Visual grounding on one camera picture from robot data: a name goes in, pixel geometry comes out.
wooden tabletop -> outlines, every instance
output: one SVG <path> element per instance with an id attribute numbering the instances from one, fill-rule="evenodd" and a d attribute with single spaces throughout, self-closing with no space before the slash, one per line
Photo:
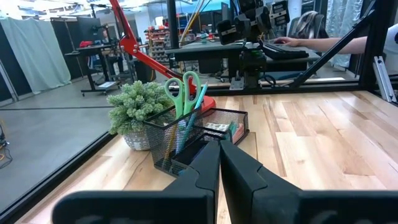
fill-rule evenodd
<path id="1" fill-rule="evenodd" d="M 239 147 L 302 189 L 398 189 L 398 108 L 371 93 L 215 100 L 219 108 L 249 112 L 251 132 Z M 132 151 L 118 136 L 18 223 L 51 223 L 55 203 L 72 192 L 162 190 L 173 180 L 154 168 L 150 152 Z M 222 183 L 217 223 L 231 223 Z"/>

desk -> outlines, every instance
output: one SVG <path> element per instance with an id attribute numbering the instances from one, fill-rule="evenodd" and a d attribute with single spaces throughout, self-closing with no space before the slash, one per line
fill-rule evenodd
<path id="1" fill-rule="evenodd" d="M 306 47 L 297 47 L 305 50 L 309 57 L 298 58 L 292 60 L 273 60 L 267 57 L 268 72 L 292 72 L 305 71 L 307 63 L 314 62 L 320 57 L 314 51 Z M 228 58 L 229 77 L 234 77 L 236 71 L 239 70 L 239 54 L 242 51 L 242 44 L 222 45 L 220 42 L 195 42 L 187 44 L 179 49 L 168 49 L 165 51 L 167 55 L 174 54 L 176 61 L 183 60 L 199 60 L 212 58 Z"/>
<path id="2" fill-rule="evenodd" d="M 84 96 L 85 93 L 90 93 L 90 92 L 102 92 L 104 94 L 107 93 L 107 91 L 116 85 L 119 85 L 119 82 L 110 82 L 109 81 L 109 76 L 108 76 L 108 71 L 107 71 L 107 66 L 106 66 L 106 60 L 104 55 L 102 54 L 103 49 L 111 48 L 112 45 L 96 45 L 92 47 L 82 47 L 82 48 L 77 48 L 76 52 L 68 53 L 65 54 L 65 56 L 68 57 L 79 57 L 79 60 L 81 61 L 80 65 L 82 66 L 82 70 L 86 73 L 88 81 L 90 83 L 90 90 L 80 90 L 81 94 Z M 105 77 L 105 83 L 100 85 L 99 88 L 95 87 L 95 83 L 93 80 L 93 77 L 91 77 L 91 72 L 90 68 L 87 65 L 86 58 L 92 55 L 98 55 L 99 59 L 101 61 L 101 66 L 103 68 L 103 74 Z"/>
<path id="3" fill-rule="evenodd" d="M 249 112 L 250 133 L 239 147 L 302 189 L 398 189 L 398 108 L 367 91 L 215 100 Z M 50 223 L 55 203 L 72 192 L 162 190 L 173 180 L 154 167 L 150 152 L 132 151 L 117 136 L 17 223 Z M 222 184 L 218 196 L 217 223 L 229 224 Z"/>

white curtain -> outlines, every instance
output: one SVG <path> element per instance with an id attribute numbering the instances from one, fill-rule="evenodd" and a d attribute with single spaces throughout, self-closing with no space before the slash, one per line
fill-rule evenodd
<path id="1" fill-rule="evenodd" d="M 363 0 L 328 0 L 326 31 L 329 37 L 343 37 L 361 17 Z M 347 68 L 351 55 L 336 55 L 331 62 Z"/>
<path id="2" fill-rule="evenodd" d="M 0 22 L 33 93 L 70 83 L 70 73 L 50 22 L 12 18 Z"/>

scissors handle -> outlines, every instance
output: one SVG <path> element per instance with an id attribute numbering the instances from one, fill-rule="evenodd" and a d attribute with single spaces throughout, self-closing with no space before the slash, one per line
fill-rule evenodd
<path id="1" fill-rule="evenodd" d="M 178 85 L 178 95 L 173 96 L 173 94 L 170 92 L 169 87 L 170 85 L 176 82 Z M 184 104 L 184 84 L 179 80 L 178 78 L 171 78 L 166 81 L 164 84 L 165 92 L 166 95 L 174 102 L 175 105 L 175 119 L 178 119 L 183 115 L 183 104 Z"/>
<path id="2" fill-rule="evenodd" d="M 195 96 L 195 98 L 193 100 L 190 100 L 190 94 L 189 94 L 189 78 L 192 77 L 196 84 L 197 84 L 197 94 Z M 185 72 L 184 76 L 182 77 L 182 80 L 184 81 L 184 89 L 185 89 L 185 105 L 184 105 L 184 114 L 187 114 L 189 112 L 191 112 L 191 110 L 193 109 L 193 107 L 196 105 L 198 99 L 199 99 L 199 95 L 200 95 L 200 91 L 201 91 L 201 83 L 200 83 L 200 78 L 198 76 L 198 74 L 196 74 L 195 72 Z"/>

person's hand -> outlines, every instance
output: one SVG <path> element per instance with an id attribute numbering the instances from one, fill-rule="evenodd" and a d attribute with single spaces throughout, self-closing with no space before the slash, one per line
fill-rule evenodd
<path id="1" fill-rule="evenodd" d="M 290 37 L 278 37 L 274 41 L 275 44 L 284 44 L 289 47 L 298 47 L 299 46 L 299 40 L 295 38 L 290 38 Z"/>

